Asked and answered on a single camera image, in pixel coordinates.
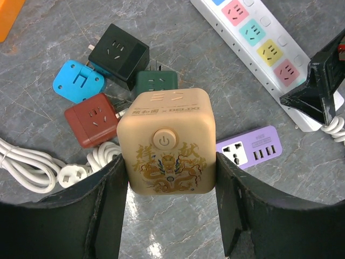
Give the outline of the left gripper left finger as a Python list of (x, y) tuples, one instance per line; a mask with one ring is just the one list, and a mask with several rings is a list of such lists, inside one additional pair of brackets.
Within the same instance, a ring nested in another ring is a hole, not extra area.
[(119, 155), (38, 202), (2, 202), (1, 258), (118, 258), (127, 187)]

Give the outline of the dark green cube socket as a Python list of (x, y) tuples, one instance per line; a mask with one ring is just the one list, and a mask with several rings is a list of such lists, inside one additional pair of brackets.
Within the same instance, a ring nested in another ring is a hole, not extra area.
[(143, 92), (178, 89), (178, 76), (175, 71), (163, 70), (156, 60), (149, 62), (148, 68), (136, 76), (135, 96)]

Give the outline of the beige cube socket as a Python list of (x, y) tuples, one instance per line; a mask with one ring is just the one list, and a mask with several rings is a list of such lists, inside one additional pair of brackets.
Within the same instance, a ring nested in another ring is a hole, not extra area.
[(117, 136), (131, 189), (140, 195), (205, 194), (216, 184), (216, 123), (207, 92), (141, 93)]

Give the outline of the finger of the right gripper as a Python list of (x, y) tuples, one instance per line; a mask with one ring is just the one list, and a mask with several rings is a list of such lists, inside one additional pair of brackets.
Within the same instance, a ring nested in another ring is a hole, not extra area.
[(333, 95), (344, 81), (340, 45), (344, 46), (344, 35), (337, 35), (317, 52), (308, 64), (306, 81), (280, 97), (280, 103), (320, 124), (330, 124), (336, 116)]

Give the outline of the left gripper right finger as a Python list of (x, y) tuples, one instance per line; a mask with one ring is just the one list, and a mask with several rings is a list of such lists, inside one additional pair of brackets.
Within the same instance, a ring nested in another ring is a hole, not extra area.
[(289, 195), (216, 154), (216, 198), (225, 256), (250, 231), (257, 258), (344, 258), (344, 201)]

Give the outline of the white multicolour power strip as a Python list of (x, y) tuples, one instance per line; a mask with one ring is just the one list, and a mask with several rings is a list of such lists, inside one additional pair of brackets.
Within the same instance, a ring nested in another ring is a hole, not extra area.
[[(320, 124), (304, 113), (280, 103), (280, 97), (304, 83), (308, 57), (262, 1), (193, 1), (193, 6), (259, 80), (303, 132), (344, 132), (344, 119), (336, 114)], [(337, 91), (335, 110), (344, 104)]]

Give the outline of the black cube socket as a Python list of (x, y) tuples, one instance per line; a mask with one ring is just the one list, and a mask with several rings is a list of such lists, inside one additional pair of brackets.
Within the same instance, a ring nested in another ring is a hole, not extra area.
[(97, 72), (132, 91), (137, 74), (149, 64), (149, 46), (110, 24), (89, 54), (88, 60)]

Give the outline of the blue cube socket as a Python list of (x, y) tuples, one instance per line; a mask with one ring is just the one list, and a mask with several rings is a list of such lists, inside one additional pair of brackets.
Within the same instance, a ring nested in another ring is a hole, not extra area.
[(56, 94), (78, 104), (103, 92), (106, 81), (103, 75), (91, 67), (69, 60), (61, 67), (52, 87)]

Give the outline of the purple power strip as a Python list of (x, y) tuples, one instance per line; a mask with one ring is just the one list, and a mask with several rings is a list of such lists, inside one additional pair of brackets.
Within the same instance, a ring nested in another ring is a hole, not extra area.
[(269, 125), (220, 140), (216, 151), (246, 169), (280, 156), (282, 145), (276, 128)]

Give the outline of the orange power strip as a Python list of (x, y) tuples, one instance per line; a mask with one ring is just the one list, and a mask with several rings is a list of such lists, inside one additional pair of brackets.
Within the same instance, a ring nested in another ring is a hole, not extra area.
[(21, 11), (25, 0), (1, 0), (0, 3), (0, 41), (4, 42)]

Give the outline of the red-brown cube socket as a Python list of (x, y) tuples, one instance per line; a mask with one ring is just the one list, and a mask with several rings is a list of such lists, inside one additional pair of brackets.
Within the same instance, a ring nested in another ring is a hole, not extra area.
[(116, 137), (120, 118), (108, 97), (99, 93), (67, 109), (64, 116), (82, 148), (92, 148)]

